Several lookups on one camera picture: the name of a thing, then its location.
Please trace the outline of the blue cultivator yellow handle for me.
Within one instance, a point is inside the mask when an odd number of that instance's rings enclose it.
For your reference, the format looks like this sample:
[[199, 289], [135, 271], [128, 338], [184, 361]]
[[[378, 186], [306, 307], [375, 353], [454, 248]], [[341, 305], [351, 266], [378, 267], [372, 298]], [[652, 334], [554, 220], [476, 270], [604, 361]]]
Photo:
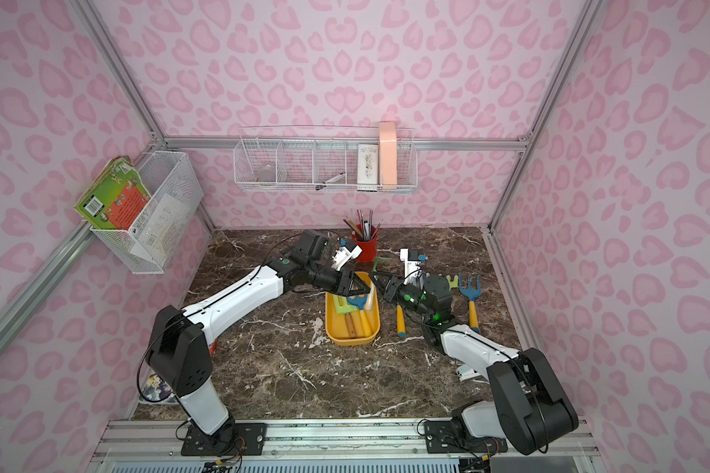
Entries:
[[404, 310], [400, 305], [400, 288], [404, 285], [404, 280], [400, 276], [390, 276], [387, 283], [385, 298], [396, 307], [396, 331], [399, 337], [406, 337], [406, 327], [404, 320]]

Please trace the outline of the yellow plastic storage box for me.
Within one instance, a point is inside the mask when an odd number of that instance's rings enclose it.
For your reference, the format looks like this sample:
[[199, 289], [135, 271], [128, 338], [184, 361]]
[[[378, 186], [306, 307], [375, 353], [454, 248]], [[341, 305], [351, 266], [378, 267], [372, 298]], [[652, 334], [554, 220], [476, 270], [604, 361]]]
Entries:
[[369, 337], [363, 336], [363, 331], [358, 315], [358, 309], [355, 307], [355, 311], [351, 313], [354, 320], [355, 328], [357, 331], [357, 337], [351, 339], [348, 335], [348, 330], [345, 321], [341, 315], [335, 312], [333, 306], [333, 295], [325, 295], [325, 330], [329, 338], [339, 346], [356, 346], [364, 345], [373, 342], [381, 329], [381, 319], [379, 313], [379, 306], [376, 298], [376, 287], [371, 282], [369, 275], [366, 272], [357, 273], [365, 282], [370, 284], [371, 292], [367, 296], [368, 301], [365, 305], [365, 313], [370, 321], [372, 327], [372, 335]]

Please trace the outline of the light green hand rake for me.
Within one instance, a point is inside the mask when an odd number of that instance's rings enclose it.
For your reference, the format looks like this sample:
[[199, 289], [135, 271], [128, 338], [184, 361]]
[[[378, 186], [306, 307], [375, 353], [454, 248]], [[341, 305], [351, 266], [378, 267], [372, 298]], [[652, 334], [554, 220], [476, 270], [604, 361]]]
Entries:
[[451, 289], [459, 289], [460, 287], [460, 276], [459, 275], [447, 275], [447, 282]]

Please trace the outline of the teal cultivator yellow handle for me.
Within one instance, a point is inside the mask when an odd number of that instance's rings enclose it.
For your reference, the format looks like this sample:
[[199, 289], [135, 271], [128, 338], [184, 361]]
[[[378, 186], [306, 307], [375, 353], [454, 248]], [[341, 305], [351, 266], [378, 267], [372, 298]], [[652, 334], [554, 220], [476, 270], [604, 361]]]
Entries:
[[469, 326], [474, 332], [479, 332], [479, 320], [475, 300], [481, 296], [481, 279], [479, 276], [469, 275], [467, 278], [459, 275], [460, 293], [469, 300]]

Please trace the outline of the dark green hand rake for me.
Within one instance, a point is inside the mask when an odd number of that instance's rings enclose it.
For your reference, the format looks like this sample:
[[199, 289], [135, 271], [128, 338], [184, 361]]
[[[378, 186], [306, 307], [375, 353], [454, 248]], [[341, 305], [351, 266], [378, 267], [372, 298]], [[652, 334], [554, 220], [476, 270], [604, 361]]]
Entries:
[[388, 272], [392, 266], [394, 265], [394, 260], [391, 257], [388, 256], [377, 256], [373, 266], [372, 266], [372, 271], [373, 272]]

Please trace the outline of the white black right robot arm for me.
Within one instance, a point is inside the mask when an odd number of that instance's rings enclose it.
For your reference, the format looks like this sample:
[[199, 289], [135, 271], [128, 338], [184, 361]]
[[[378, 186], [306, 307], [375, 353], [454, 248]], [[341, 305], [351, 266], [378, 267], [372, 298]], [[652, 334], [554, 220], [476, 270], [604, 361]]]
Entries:
[[517, 351], [481, 336], [458, 323], [437, 296], [402, 276], [372, 277], [386, 302], [420, 317], [427, 343], [488, 381], [494, 405], [469, 404], [453, 417], [453, 436], [462, 449], [504, 438], [523, 455], [545, 453], [550, 443], [578, 429], [576, 410], [542, 351]]

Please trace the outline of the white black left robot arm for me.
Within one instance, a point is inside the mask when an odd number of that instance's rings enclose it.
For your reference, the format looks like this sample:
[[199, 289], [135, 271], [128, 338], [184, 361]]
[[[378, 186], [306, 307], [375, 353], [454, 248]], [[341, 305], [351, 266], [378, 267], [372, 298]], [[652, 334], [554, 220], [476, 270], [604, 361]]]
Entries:
[[310, 285], [335, 296], [367, 296], [370, 286], [345, 265], [362, 248], [342, 240], [326, 261], [327, 235], [305, 231], [294, 244], [274, 246], [250, 274], [216, 295], [177, 309], [167, 305], [157, 313], [142, 362], [169, 386], [199, 433], [210, 441], [230, 443], [235, 421], [211, 380], [209, 346], [243, 317], [293, 289]]

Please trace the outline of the light green hand fork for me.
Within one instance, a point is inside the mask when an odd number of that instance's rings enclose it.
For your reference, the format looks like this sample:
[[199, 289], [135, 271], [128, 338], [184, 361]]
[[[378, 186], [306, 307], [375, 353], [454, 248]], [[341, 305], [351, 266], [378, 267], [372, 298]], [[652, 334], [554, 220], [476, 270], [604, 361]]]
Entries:
[[351, 313], [355, 311], [354, 305], [350, 305], [350, 303], [348, 303], [345, 297], [333, 296], [333, 306], [335, 312], [343, 317], [348, 330], [349, 337], [351, 339], [356, 338], [357, 331], [355, 328], [354, 320], [351, 315]]

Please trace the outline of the pink box on shelf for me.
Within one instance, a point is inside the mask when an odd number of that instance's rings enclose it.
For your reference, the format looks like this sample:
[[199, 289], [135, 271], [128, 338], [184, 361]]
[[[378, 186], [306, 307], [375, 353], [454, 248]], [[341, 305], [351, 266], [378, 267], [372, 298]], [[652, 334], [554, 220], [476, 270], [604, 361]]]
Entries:
[[398, 185], [398, 136], [396, 124], [390, 121], [379, 123], [380, 184], [384, 190]]

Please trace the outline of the red pencil cup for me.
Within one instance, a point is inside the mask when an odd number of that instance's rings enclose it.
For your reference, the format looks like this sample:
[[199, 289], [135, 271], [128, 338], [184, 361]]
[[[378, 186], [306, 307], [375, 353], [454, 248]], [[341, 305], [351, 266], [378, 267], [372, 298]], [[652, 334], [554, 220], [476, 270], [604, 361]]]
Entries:
[[361, 248], [361, 253], [357, 257], [357, 261], [360, 263], [374, 262], [378, 253], [378, 240], [376, 238], [361, 240], [357, 233], [352, 233], [352, 238], [355, 244]]

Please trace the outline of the pen on shelf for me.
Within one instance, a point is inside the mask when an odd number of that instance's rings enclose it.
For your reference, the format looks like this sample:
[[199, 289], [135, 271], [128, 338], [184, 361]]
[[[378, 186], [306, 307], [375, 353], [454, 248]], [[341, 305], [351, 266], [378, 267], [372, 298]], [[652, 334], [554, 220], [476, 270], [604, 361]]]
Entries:
[[334, 177], [331, 177], [330, 179], [327, 179], [326, 181], [319, 182], [316, 184], [316, 191], [321, 191], [330, 186], [331, 184], [335, 183], [340, 183], [341, 181], [346, 181], [347, 173], [345, 171], [343, 173], [339, 173], [338, 175], [335, 175]]

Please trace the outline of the green red book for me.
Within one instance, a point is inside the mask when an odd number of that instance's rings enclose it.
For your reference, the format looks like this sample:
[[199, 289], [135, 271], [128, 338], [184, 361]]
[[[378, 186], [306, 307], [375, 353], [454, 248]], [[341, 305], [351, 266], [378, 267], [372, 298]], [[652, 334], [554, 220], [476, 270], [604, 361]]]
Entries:
[[75, 205], [93, 228], [128, 231], [151, 198], [127, 156], [108, 162]]

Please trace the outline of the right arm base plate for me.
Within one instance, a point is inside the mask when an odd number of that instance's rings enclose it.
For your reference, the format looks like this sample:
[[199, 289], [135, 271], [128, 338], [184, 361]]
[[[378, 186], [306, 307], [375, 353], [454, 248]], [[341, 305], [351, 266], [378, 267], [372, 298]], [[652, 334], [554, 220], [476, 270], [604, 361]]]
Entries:
[[423, 437], [428, 453], [474, 453], [497, 455], [509, 450], [507, 440], [474, 437], [459, 420], [421, 420], [416, 433]]

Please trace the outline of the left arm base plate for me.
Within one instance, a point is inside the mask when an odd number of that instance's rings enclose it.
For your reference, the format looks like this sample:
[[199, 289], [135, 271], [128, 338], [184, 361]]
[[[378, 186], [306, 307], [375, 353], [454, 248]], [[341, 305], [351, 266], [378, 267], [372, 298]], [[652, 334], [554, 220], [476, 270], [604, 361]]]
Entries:
[[234, 421], [221, 427], [215, 434], [207, 435], [194, 422], [181, 446], [181, 456], [233, 457], [237, 454], [262, 455], [268, 425]]

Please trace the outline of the white mesh wall basket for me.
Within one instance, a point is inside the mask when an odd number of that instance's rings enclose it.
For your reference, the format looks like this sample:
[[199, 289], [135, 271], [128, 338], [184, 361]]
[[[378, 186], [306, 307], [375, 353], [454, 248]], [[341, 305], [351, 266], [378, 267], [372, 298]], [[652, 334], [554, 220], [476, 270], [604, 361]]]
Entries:
[[92, 233], [134, 274], [162, 274], [187, 233], [203, 199], [191, 161], [183, 152], [153, 153], [139, 171], [150, 199], [126, 230]]

